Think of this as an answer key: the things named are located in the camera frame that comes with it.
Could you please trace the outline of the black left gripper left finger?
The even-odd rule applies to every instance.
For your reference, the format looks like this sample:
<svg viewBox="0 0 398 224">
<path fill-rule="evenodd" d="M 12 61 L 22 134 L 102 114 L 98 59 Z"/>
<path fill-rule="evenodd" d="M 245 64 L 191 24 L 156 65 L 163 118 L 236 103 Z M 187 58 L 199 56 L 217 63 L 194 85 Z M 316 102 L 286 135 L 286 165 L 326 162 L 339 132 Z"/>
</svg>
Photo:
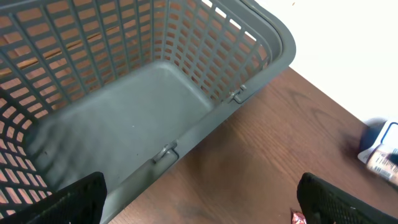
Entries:
<svg viewBox="0 0 398 224">
<path fill-rule="evenodd" d="M 99 224 L 107 196 L 104 175 L 94 172 L 47 198 L 3 218 L 6 224 Z"/>
</svg>

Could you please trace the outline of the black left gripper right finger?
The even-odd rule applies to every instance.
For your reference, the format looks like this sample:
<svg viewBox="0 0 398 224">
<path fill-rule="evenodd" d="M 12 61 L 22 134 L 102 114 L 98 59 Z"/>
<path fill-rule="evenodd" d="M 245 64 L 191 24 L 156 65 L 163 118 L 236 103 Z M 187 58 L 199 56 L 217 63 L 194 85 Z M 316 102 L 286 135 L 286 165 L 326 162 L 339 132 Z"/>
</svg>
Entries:
<svg viewBox="0 0 398 224">
<path fill-rule="evenodd" d="M 309 172 L 298 183 L 297 200 L 307 223 L 397 224 L 397 218 Z"/>
</svg>

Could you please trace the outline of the orange chocolate bar wrapper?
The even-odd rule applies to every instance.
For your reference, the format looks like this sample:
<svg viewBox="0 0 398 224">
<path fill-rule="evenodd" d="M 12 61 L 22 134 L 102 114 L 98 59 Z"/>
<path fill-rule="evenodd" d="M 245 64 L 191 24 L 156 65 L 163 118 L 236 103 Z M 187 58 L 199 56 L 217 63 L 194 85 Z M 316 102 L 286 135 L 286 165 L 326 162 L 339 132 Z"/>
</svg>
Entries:
<svg viewBox="0 0 398 224">
<path fill-rule="evenodd" d="M 302 212 L 291 210 L 291 224 L 307 224 Z"/>
</svg>

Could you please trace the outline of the green lid jar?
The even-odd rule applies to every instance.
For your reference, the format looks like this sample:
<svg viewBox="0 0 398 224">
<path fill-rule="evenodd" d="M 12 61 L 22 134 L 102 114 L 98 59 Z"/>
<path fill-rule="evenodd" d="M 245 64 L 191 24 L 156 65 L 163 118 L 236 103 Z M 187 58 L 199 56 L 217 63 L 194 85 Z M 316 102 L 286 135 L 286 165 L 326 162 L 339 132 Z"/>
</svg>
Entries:
<svg viewBox="0 0 398 224">
<path fill-rule="evenodd" d="M 380 144 L 369 156 L 366 167 L 372 173 L 397 186 L 397 149 Z"/>
</svg>

